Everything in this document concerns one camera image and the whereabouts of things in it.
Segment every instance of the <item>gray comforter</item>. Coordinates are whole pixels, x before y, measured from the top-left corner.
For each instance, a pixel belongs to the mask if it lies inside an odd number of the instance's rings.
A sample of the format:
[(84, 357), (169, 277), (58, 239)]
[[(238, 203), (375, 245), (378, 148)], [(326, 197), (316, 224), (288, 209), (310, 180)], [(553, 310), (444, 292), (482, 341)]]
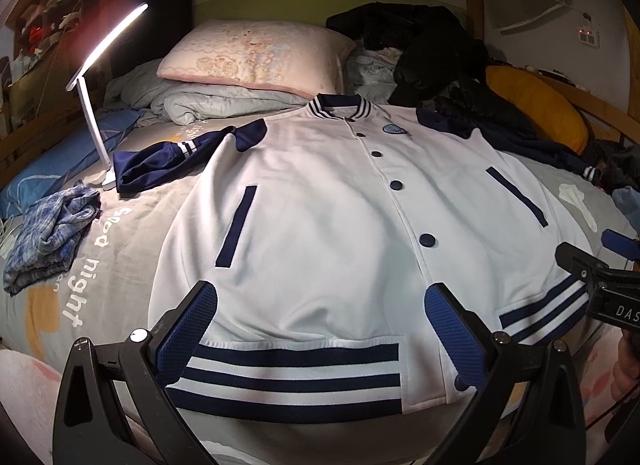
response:
[(111, 80), (104, 96), (104, 109), (146, 110), (142, 124), (172, 121), (184, 126), (196, 120), (279, 111), (308, 102), (284, 91), (162, 79), (156, 75), (161, 60), (145, 62)]

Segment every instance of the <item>blue pillow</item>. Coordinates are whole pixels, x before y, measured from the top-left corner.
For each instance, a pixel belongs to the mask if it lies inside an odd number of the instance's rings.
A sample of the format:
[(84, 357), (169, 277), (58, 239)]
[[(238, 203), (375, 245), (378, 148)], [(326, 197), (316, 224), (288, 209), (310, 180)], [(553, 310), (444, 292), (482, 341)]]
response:
[[(142, 112), (114, 111), (98, 119), (107, 151), (123, 141)], [(37, 200), (62, 188), (69, 179), (98, 160), (86, 124), (20, 171), (0, 192), (0, 218), (20, 216)]]

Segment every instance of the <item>striped collar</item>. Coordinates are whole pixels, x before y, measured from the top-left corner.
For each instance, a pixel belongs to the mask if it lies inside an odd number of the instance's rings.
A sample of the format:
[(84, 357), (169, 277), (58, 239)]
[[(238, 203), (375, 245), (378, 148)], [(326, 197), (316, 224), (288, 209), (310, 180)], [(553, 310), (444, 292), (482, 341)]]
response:
[(331, 114), (325, 108), (344, 108), (347, 106), (356, 106), (356, 111), (350, 117), (345, 118), (363, 119), (371, 113), (371, 103), (360, 95), (347, 96), (318, 93), (306, 108), (312, 116), (320, 119), (343, 119), (343, 117)]

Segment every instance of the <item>cable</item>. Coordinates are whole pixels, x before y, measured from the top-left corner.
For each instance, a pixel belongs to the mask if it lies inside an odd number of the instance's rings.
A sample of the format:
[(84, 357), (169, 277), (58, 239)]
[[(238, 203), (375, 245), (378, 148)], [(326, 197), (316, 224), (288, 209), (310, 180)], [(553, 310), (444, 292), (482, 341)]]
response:
[[(76, 4), (74, 5), (74, 7), (71, 9), (71, 12), (69, 12), (70, 14), (73, 12), (76, 12), (78, 10), (78, 8), (81, 7), (81, 4), (84, 0), (78, 0), (76, 2)], [(60, 38), (58, 39), (58, 45), (60, 45), (60, 43), (62, 43), (62, 38), (64, 37), (64, 35), (67, 33), (68, 30), (71, 30), (72, 28), (69, 28), (69, 25), (71, 24), (73, 20), (69, 20), (64, 28), (62, 29), (62, 32), (60, 34)], [(55, 66), (56, 63), (56, 58), (58, 56), (58, 51), (60, 49), (56, 48), (55, 51), (53, 52), (53, 57), (51, 59), (51, 63), (49, 64), (49, 69), (47, 70), (47, 76), (44, 80), (44, 84), (42, 85), (42, 93), (40, 94), (40, 100), (38, 101), (38, 107), (36, 108), (36, 113), (34, 116), (38, 116), (38, 113), (40, 112), (40, 106), (42, 105), (42, 100), (44, 99), (44, 93), (47, 89), (47, 83), (49, 82), (49, 75), (51, 75), (51, 71), (53, 70), (53, 67)]]
[(604, 413), (602, 413), (598, 418), (596, 418), (589, 425), (587, 425), (586, 431), (588, 431), (591, 427), (596, 425), (601, 419), (603, 419), (605, 416), (607, 416), (609, 413), (611, 413), (621, 403), (624, 403), (627, 398), (629, 398), (631, 395), (633, 395), (638, 390), (638, 387), (640, 387), (640, 382), (638, 382), (638, 384), (634, 385), (634, 387), (632, 387), (631, 390), (624, 397), (620, 398), (620, 400), (618, 400), (616, 403), (614, 403), (609, 409), (607, 409)]
[(15, 217), (13, 215), (9, 216), (5, 221), (2, 221), (0, 219), (0, 249), (4, 245), (4, 242), (9, 239), (11, 234), (13, 234), (18, 228), (20, 228), (20, 225), (16, 225), (14, 228), (11, 228), (12, 224), (14, 223), (14, 219)]

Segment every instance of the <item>lamp arm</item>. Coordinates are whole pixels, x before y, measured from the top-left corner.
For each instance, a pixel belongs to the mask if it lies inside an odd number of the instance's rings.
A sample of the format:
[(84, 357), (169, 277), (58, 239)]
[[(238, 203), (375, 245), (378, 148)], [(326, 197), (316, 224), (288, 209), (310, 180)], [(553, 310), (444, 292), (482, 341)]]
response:
[(104, 170), (109, 171), (109, 169), (111, 169), (111, 160), (109, 159), (107, 148), (104, 146), (104, 142), (102, 141), (102, 135), (100, 134), (100, 129), (98, 129), (98, 123), (95, 121), (94, 110), (91, 107), (89, 92), (87, 91), (86, 82), (83, 76), (78, 77), (78, 94), (80, 96), (80, 103), (82, 105), (82, 111), (84, 111), (86, 124), (89, 127), (89, 132), (91, 132), (91, 137), (94, 139), (95, 148), (98, 150), (98, 156), (100, 156)]

